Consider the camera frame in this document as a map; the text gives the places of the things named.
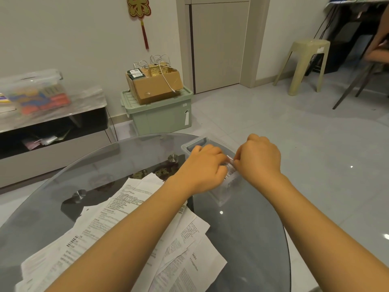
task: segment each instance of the red tassel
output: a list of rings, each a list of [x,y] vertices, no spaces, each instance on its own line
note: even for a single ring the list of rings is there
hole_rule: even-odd
[[[146,30],[145,30],[145,26],[143,24],[143,19],[140,20],[140,24],[142,25],[142,32],[143,32],[143,39],[145,40],[145,46],[146,46],[146,49],[148,50],[149,49],[149,43],[147,41]]]

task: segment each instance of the colorful items in box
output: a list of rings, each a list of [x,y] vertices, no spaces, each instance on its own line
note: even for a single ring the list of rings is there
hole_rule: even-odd
[[[71,103],[65,93],[65,89],[60,84],[51,85],[42,89],[29,87],[15,90],[8,95],[8,99],[18,103],[21,106],[21,113],[24,115]]]

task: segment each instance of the green plastic storage box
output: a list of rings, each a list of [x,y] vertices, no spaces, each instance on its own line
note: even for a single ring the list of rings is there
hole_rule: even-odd
[[[184,86],[173,98],[140,105],[130,91],[121,93],[122,106],[134,120],[138,135],[175,132],[192,126],[193,92]]]

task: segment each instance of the beige plastic stool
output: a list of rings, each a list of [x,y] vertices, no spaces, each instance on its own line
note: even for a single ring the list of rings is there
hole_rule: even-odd
[[[307,71],[312,56],[314,56],[315,54],[324,53],[323,63],[321,65],[320,76],[318,78],[317,89],[316,89],[316,92],[320,92],[323,83],[324,70],[326,69],[329,45],[330,42],[326,40],[306,39],[306,40],[295,41],[273,85],[274,86],[277,85],[278,80],[280,79],[280,76],[284,71],[286,63],[288,62],[292,52],[294,51],[298,52],[299,61],[296,67],[296,71],[294,72],[291,87],[288,92],[289,95],[292,96],[297,95],[298,88],[300,87],[301,81],[304,78],[304,74]]]

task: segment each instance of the stack of papers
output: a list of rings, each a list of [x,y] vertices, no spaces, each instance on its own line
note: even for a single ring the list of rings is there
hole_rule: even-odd
[[[16,292],[43,292],[115,224],[163,185],[155,174],[129,178],[109,200],[84,207],[73,228],[27,258]],[[132,291],[206,291],[226,260],[205,235],[209,224],[186,203],[156,245]]]

